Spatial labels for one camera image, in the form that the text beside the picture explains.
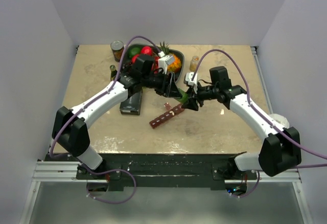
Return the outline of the green pill bottle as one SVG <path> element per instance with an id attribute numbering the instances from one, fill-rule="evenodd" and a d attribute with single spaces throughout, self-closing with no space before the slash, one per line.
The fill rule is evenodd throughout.
<path id="1" fill-rule="evenodd" d="M 179 92 L 182 94 L 182 97 L 179 99 L 179 102 L 181 104 L 185 104 L 188 102 L 189 99 L 189 92 L 188 91 L 184 91 L 182 89 L 179 89 Z"/>

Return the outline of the red weekly pill organizer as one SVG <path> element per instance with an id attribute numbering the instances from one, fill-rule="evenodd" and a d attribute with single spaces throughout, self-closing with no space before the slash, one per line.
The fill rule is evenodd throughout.
<path id="1" fill-rule="evenodd" d="M 151 126 L 152 129 L 155 129 L 155 128 L 159 127 L 160 125 L 166 123 L 167 121 L 169 121 L 173 117 L 181 114 L 184 111 L 184 109 L 182 109 L 181 106 L 182 106 L 181 103 L 177 104 L 176 106 L 171 106 L 170 103 L 168 103 L 168 102 L 165 103 L 164 107 L 166 109 L 166 112 L 159 115 L 155 119 L 151 120 L 149 122 L 149 125 Z M 175 113 L 174 116 L 169 113 L 169 111 L 171 111 L 171 110 Z"/>

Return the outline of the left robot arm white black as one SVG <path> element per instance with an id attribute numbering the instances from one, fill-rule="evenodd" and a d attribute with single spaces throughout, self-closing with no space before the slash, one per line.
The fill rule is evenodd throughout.
<path id="1" fill-rule="evenodd" d="M 179 99 L 182 94 L 175 83 L 175 75 L 168 72 L 173 63 L 171 55 L 159 53 L 159 59 L 145 54 L 116 74 L 115 79 L 87 101 L 68 109 L 58 109 L 52 138 L 69 154 L 88 167 L 88 174 L 101 179 L 106 173 L 103 158 L 92 148 L 88 129 L 117 104 L 138 93 L 142 87 L 155 90 L 158 95 Z"/>

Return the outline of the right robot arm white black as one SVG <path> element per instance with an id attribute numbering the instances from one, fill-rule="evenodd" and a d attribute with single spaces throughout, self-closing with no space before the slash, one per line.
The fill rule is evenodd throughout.
<path id="1" fill-rule="evenodd" d="M 230 157 L 225 175 L 238 180 L 246 171 L 257 170 L 275 176 L 299 165 L 298 130 L 278 123 L 249 99 L 241 86 L 232 85 L 225 67 L 211 68 L 209 73 L 211 84 L 207 86 L 201 86 L 196 73 L 186 73 L 188 100 L 182 108 L 197 111 L 205 100 L 217 100 L 245 121 L 263 142 L 260 152 L 241 152 Z"/>

